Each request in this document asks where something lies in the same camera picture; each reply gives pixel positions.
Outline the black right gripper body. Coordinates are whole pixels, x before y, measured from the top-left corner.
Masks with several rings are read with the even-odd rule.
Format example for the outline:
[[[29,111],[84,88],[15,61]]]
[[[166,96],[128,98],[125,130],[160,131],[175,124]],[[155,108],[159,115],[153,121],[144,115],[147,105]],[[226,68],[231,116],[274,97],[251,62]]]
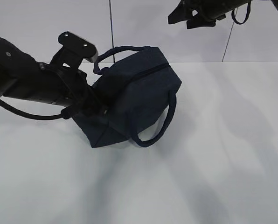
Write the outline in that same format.
[[[223,0],[186,0],[185,6],[196,10],[206,20],[217,20],[226,14]]]

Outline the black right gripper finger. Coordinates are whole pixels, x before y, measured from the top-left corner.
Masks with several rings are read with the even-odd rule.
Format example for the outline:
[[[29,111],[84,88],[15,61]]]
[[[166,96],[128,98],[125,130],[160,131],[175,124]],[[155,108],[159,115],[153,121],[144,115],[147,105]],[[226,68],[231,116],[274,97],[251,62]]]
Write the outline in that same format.
[[[215,27],[216,20],[214,21],[206,21],[203,18],[197,18],[192,21],[187,21],[186,23],[187,29],[201,28],[201,27]]]
[[[197,25],[198,17],[193,16],[193,11],[198,8],[198,0],[181,0],[174,11],[168,16],[168,24],[187,21],[187,24]]]

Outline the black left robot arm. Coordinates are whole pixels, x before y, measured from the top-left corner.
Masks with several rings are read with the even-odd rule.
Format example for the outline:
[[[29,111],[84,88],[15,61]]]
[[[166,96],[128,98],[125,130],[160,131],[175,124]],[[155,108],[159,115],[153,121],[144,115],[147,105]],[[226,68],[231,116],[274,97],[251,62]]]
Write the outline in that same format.
[[[86,81],[79,69],[82,60],[94,63],[97,48],[89,41],[65,32],[58,37],[62,45],[50,63],[37,62],[11,42],[0,38],[0,106],[18,116],[34,120],[70,119],[82,110],[105,114],[105,103]],[[17,98],[63,106],[57,115],[23,112],[1,100]]]

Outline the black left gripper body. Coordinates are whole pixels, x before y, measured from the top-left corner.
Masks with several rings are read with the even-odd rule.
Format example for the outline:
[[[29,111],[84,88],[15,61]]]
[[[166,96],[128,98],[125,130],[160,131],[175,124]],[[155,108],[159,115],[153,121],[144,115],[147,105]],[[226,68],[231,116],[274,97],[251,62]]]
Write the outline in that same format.
[[[65,72],[61,75],[61,80],[67,87],[72,103],[61,110],[61,116],[69,119],[85,110],[89,116],[104,115],[108,112],[108,106],[98,97],[92,86],[88,85],[87,74],[78,70],[71,75]]]

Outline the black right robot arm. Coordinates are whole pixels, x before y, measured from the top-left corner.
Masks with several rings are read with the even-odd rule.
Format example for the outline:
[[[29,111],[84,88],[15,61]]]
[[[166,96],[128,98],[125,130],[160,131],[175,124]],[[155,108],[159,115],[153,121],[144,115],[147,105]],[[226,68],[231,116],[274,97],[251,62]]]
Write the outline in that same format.
[[[212,28],[216,26],[217,21],[226,18],[226,13],[231,12],[233,22],[242,25],[250,16],[251,3],[251,0],[181,0],[167,17],[167,22],[171,25],[185,21],[187,29]],[[243,22],[239,22],[235,10],[245,4],[246,16]]]

